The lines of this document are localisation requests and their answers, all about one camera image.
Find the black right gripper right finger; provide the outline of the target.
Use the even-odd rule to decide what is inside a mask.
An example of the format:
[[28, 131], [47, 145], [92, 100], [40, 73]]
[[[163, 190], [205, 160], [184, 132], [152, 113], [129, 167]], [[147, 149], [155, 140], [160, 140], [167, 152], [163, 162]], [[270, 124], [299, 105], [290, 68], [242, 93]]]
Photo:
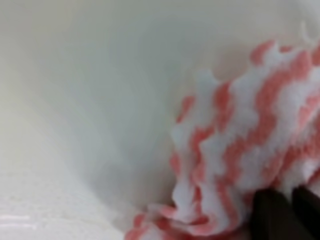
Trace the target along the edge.
[[292, 192], [292, 207], [311, 235], [320, 234], [320, 198], [307, 188], [300, 186]]

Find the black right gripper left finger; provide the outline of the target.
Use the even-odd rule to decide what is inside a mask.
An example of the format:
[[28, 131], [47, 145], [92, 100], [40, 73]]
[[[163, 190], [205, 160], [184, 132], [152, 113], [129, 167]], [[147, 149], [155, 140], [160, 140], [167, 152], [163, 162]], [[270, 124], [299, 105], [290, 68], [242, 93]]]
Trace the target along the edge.
[[313, 240], [290, 203], [273, 189], [255, 193], [251, 213], [252, 240]]

